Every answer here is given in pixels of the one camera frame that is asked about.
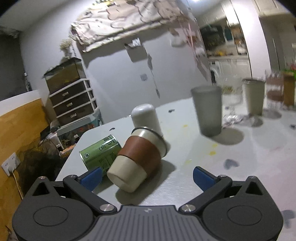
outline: power outlet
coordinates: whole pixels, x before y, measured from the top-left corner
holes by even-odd
[[[20,164],[20,160],[18,159],[15,152],[6,159],[5,162],[2,163],[2,169],[5,171],[7,176],[10,176],[9,170],[12,172],[17,168],[17,166]]]

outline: blue gripper pad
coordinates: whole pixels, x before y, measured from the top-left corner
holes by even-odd
[[[102,182],[103,170],[98,167],[94,170],[88,171],[87,173],[80,176],[80,184],[86,189],[92,191]]]
[[[210,173],[207,174],[207,171],[200,167],[194,168],[193,181],[203,191],[206,191],[216,184],[215,176]]]

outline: patterned cloth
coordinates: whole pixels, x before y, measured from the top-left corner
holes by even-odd
[[[73,39],[84,52],[140,31],[167,24],[182,15],[173,0],[118,0],[110,7],[86,10],[71,24]]]

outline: green can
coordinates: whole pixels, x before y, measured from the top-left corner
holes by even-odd
[[[103,175],[105,175],[120,150],[121,146],[116,138],[113,135],[109,135],[83,149],[79,154],[88,170],[101,167]]]

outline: ribbed gray surface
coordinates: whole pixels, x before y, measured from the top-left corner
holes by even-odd
[[[99,218],[83,241],[217,241],[198,219],[179,214],[174,206],[124,206]]]

